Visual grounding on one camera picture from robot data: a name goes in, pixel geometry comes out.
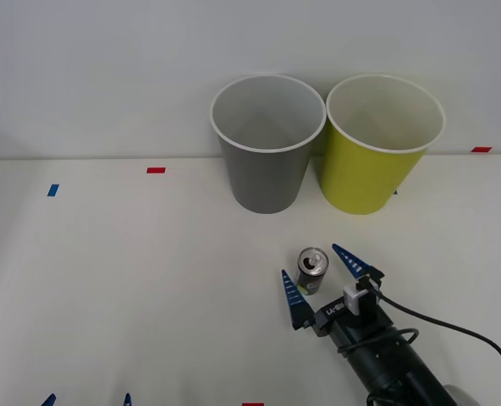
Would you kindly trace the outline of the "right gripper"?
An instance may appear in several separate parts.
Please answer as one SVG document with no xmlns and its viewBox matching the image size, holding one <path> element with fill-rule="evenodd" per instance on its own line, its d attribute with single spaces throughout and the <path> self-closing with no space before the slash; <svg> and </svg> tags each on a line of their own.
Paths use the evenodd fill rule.
<svg viewBox="0 0 501 406">
<path fill-rule="evenodd" d="M 382 286 L 384 274 L 337 244 L 332 249 L 357 279 L 344 287 L 343 296 L 323 306 L 315 315 L 285 270 L 281 271 L 290 320 L 295 330 L 313 326 L 319 337 L 372 338 L 394 330 L 394 324 L 373 293 Z"/>
</svg>

